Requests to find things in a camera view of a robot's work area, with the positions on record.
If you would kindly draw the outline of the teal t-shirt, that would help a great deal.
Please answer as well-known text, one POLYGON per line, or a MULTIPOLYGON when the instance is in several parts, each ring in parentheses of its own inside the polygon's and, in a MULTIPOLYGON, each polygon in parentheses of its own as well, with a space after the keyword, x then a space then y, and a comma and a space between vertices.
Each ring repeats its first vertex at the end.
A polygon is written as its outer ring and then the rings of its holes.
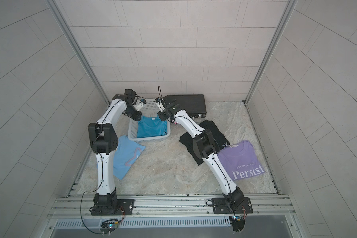
POLYGON ((159 117, 149 118, 142 116, 138 122, 137 138, 165 136, 167 134, 167 122, 159 117))

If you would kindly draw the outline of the black t-shirt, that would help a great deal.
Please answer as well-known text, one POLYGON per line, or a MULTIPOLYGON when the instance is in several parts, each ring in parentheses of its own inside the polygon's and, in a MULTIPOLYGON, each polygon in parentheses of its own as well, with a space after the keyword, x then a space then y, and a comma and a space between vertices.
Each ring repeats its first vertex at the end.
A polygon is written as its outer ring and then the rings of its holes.
MULTIPOLYGON (((211 130, 214 140, 216 142, 216 152, 219 152, 221 149, 230 145, 230 142, 226 139, 225 135, 219 131, 218 127, 213 121, 204 120, 199 124, 199 126, 204 128, 205 130, 211 130)), ((179 142, 187 148, 187 151, 191 154, 197 165, 200 166, 204 162, 201 158, 198 158, 196 156, 193 150, 193 139, 188 132, 180 137, 179 142)))

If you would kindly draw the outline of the light blue t-shirt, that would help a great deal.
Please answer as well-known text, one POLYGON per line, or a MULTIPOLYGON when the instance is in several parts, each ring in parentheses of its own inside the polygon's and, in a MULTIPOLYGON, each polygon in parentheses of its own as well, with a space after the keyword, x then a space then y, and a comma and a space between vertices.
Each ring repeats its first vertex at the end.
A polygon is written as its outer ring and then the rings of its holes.
POLYGON ((114 176, 122 180, 145 149, 145 146, 130 140, 126 135, 121 136, 114 153, 114 176))

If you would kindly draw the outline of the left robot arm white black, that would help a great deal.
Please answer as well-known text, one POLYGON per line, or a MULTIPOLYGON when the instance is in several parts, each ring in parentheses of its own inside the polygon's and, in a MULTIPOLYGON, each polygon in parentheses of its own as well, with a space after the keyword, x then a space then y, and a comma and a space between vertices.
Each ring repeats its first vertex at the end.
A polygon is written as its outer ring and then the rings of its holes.
POLYGON ((95 123, 88 126, 89 142, 98 164, 98 189, 94 205, 100 208, 117 209, 116 186, 113 178, 113 158, 119 143, 115 132, 119 118, 124 115, 140 121, 145 101, 137 102, 137 93, 126 89, 124 94, 116 94, 104 113, 95 123))

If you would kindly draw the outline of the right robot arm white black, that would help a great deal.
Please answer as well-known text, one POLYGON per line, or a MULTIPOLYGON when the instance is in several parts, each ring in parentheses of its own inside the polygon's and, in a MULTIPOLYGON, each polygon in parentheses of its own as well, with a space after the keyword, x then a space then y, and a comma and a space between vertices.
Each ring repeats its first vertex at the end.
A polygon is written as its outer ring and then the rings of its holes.
POLYGON ((245 196, 221 164, 211 130, 199 126, 180 105, 173 103, 166 104, 164 99, 159 97, 155 101, 160 110, 158 112, 160 120, 169 120, 171 123, 177 123, 189 133, 193 139, 194 153, 212 171, 226 199, 226 206, 233 212, 242 209, 245 196))

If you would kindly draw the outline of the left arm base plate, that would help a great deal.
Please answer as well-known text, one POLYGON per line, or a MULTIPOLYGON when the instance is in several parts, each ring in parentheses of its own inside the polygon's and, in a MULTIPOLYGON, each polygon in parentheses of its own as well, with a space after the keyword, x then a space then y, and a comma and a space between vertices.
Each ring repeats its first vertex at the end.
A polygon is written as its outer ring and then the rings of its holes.
POLYGON ((134 199, 99 200, 89 211, 92 216, 131 215, 134 203, 134 199))

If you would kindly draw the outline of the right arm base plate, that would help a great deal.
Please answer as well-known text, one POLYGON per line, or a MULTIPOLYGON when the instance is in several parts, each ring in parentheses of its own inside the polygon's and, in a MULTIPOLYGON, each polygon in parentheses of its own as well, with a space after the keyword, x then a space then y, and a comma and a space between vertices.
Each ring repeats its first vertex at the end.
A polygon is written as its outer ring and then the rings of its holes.
POLYGON ((206 201, 206 205, 212 207, 214 214, 252 214, 253 208, 250 198, 245 197, 240 205, 232 202, 228 198, 211 198, 206 201))

